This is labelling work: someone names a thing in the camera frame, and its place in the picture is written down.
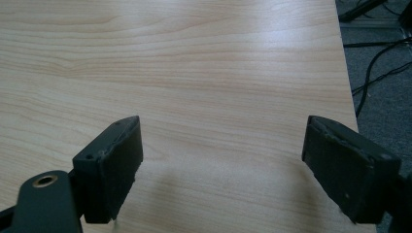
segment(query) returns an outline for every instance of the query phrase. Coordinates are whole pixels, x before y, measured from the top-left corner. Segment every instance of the floor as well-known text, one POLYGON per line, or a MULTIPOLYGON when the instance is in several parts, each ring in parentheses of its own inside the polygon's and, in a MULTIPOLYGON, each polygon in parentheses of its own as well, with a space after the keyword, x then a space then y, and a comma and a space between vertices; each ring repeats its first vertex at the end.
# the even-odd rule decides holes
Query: floor
MULTIPOLYGON (((335 0, 338 14, 357 6, 359 0, 335 0)), ((387 1, 386 6, 401 13, 409 0, 387 1)), ((390 42, 404 39, 405 31, 396 27, 397 15, 384 6, 368 12, 350 24, 341 24, 343 44, 390 42)), ((363 85, 366 69, 373 56, 385 47, 345 49, 351 89, 363 85)), ((373 66, 371 79, 388 73, 412 61, 412 49, 407 46, 383 54, 373 66)), ((400 74, 389 76, 368 90, 365 104, 358 117, 360 133, 373 142, 397 154, 402 159, 401 174, 412 172, 412 65, 400 74)), ((354 96, 355 109, 361 94, 354 96)), ((377 225, 377 232, 388 232, 390 217, 377 225)))

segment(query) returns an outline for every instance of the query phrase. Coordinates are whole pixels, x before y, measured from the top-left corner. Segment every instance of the wooden table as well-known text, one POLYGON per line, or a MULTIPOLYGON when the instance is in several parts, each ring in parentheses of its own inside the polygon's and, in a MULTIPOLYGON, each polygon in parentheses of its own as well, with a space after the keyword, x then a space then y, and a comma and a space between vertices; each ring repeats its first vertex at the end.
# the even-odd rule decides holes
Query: wooden table
POLYGON ((356 129, 332 0, 1 0, 0 208, 111 122, 145 160, 85 232, 373 232, 301 161, 306 119, 356 129))

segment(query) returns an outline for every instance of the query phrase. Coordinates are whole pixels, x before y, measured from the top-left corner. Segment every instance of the screw hole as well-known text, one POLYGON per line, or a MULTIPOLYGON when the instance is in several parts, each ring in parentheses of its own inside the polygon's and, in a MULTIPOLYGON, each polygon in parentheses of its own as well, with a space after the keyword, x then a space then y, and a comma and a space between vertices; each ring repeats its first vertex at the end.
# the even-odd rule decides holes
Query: screw hole
POLYGON ((56 175, 47 175, 42 178, 37 179, 34 183, 34 187, 45 187, 49 186, 52 183, 55 183, 57 181, 57 176, 56 175))

